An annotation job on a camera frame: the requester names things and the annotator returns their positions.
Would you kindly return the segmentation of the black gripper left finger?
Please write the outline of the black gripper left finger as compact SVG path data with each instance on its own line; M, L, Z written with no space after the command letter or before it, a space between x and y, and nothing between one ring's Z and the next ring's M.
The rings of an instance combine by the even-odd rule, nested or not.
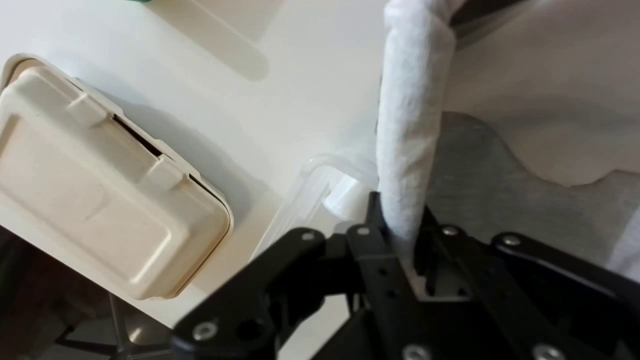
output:
M299 327L342 296L348 318L311 360L459 360L453 302L416 296L386 240L377 196L342 235L291 228L172 331L175 360L277 360Z

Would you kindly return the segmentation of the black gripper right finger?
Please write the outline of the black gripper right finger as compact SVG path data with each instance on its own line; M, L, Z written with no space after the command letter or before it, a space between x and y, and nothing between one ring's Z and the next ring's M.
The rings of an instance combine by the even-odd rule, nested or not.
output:
M424 211L416 271L437 294L441 264L516 360L640 360L640 284L519 232L488 244Z

